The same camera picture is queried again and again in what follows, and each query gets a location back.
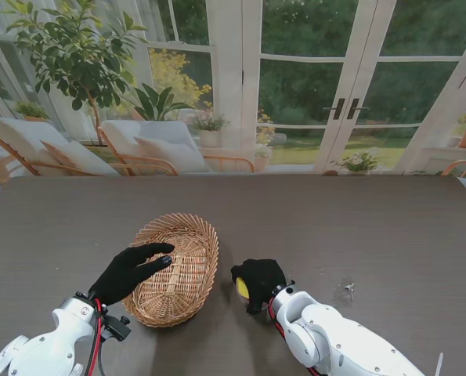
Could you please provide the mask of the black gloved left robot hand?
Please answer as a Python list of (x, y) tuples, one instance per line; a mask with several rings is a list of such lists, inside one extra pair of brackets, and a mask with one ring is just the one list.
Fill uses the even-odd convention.
[(135, 288), (172, 264), (175, 247), (167, 243), (150, 243), (130, 247), (116, 255), (96, 282), (89, 297), (111, 306), (129, 296)]

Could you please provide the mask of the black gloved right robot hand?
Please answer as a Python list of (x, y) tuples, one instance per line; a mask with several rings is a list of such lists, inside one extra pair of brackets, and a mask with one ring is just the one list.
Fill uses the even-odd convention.
[(287, 280), (284, 272), (274, 259), (247, 259), (239, 266), (231, 268), (232, 280), (240, 278), (246, 285), (249, 298), (246, 312), (259, 314), (264, 304), (268, 304), (273, 291)]

